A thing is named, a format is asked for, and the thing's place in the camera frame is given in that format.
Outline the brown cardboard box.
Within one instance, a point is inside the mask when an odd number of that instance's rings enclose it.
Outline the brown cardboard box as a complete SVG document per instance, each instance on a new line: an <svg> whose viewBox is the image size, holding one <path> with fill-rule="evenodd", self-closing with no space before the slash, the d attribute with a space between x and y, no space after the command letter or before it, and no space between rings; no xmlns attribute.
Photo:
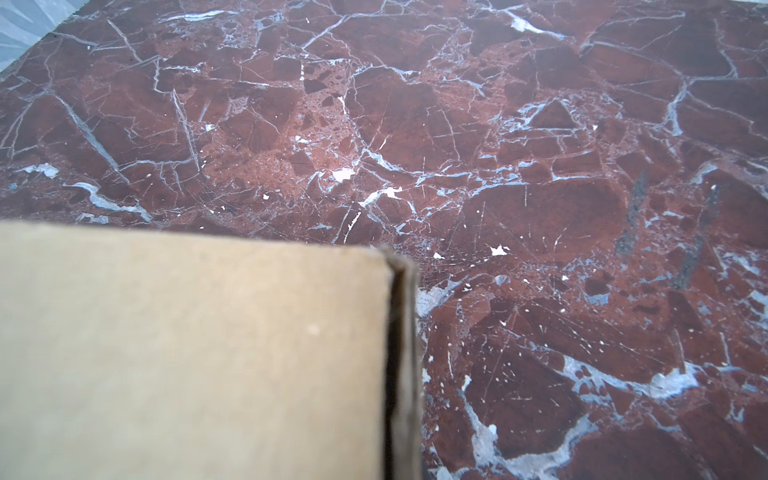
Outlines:
<svg viewBox="0 0 768 480"><path fill-rule="evenodd" d="M1 225L5 479L419 479L418 271L385 248Z"/></svg>

